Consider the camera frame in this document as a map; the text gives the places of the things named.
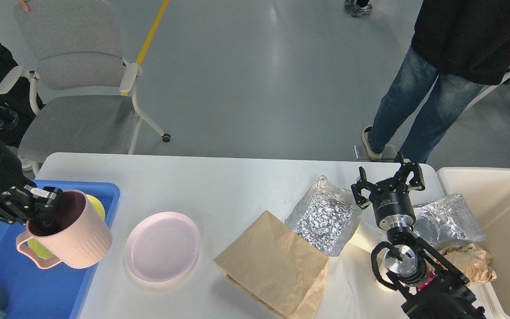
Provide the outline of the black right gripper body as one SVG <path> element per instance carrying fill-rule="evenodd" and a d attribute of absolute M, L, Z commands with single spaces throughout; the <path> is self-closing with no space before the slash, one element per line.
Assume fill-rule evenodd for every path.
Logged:
<path fill-rule="evenodd" d="M 409 198 L 409 190 L 405 182 L 390 179 L 376 183 L 371 192 L 371 203 L 377 226 L 384 231 L 395 227 L 412 227 L 416 216 Z"/>

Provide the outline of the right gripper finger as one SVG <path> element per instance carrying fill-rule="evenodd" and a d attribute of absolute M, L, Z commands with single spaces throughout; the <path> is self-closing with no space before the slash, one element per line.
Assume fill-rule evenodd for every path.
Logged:
<path fill-rule="evenodd" d="M 360 166 L 359 178 L 355 184 L 352 184 L 352 194 L 356 204 L 361 209 L 366 209 L 371 204 L 371 200 L 362 195 L 362 190 L 367 190 L 370 194 L 374 194 L 377 192 L 377 185 L 367 180 L 366 170 Z"/>
<path fill-rule="evenodd" d="M 399 160 L 399 169 L 393 176 L 393 186 L 397 191 L 423 191 L 425 182 L 421 167 L 416 162 L 405 158 L 401 152 L 397 152 L 395 159 Z"/>

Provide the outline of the red item under arm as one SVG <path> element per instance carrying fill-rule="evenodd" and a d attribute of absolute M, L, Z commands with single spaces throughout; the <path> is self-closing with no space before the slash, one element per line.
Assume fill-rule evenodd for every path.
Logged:
<path fill-rule="evenodd" d="M 429 283 L 431 283 L 431 281 L 434 279 L 435 275 L 434 275 L 434 271 L 429 271 L 428 272 L 428 277 L 426 278 L 426 281 L 419 285 L 417 287 L 417 292 L 421 291 L 422 289 L 424 289 Z"/>

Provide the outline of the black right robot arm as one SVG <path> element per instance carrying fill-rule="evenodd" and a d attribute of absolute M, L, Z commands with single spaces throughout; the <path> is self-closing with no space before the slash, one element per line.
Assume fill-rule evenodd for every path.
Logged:
<path fill-rule="evenodd" d="M 484 307 L 474 307 L 476 296 L 469 279 L 413 232 L 416 216 L 410 199 L 413 190 L 423 191 L 420 166 L 397 153 L 399 169 L 387 179 L 372 183 L 366 170 L 352 184 L 356 204 L 372 207 L 375 222 L 386 240 L 374 246 L 371 269 L 387 289 L 403 295 L 402 310 L 410 319 L 483 319 Z"/>

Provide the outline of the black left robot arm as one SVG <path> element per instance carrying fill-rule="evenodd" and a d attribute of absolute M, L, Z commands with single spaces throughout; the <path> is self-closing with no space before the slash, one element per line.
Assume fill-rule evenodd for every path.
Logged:
<path fill-rule="evenodd" d="M 18 124 L 12 109 L 0 106 L 0 134 Z M 59 232 L 59 202 L 62 190 L 56 187 L 38 188 L 23 175 L 22 162 L 0 140 L 0 221 L 36 226 L 46 236 Z"/>

